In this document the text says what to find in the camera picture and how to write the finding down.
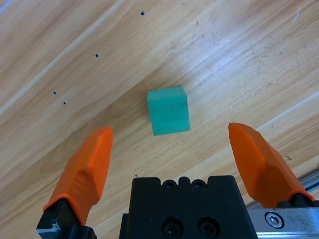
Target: green wooden cube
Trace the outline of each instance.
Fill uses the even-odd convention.
[[[187,95],[182,87],[149,91],[148,106],[154,135],[190,130]]]

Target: black mount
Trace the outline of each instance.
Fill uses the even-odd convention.
[[[257,239],[233,176],[133,180],[120,239]]]

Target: small hole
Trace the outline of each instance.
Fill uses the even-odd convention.
[[[203,217],[198,222],[199,232],[205,236],[207,239],[213,239],[218,237],[220,232],[220,227],[218,222],[211,217]]]
[[[174,189],[177,187],[177,184],[173,180],[166,180],[165,182],[163,182],[162,186],[167,189]]]
[[[194,180],[191,185],[195,188],[195,189],[202,189],[202,188],[206,188],[207,185],[203,180],[200,179],[196,179]]]

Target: wooden plank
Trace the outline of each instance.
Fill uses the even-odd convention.
[[[135,175],[230,174],[249,203],[232,121],[298,177],[317,168],[318,11],[316,0],[13,0],[0,13],[0,235],[37,238],[68,158],[100,126],[115,138],[88,219],[99,238],[118,238]],[[154,137],[147,92],[179,85],[192,129]]]

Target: screw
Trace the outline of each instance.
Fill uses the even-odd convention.
[[[284,226],[284,221],[282,220],[282,218],[275,213],[268,212],[265,215],[265,219],[266,219],[266,222],[273,228],[279,229]]]

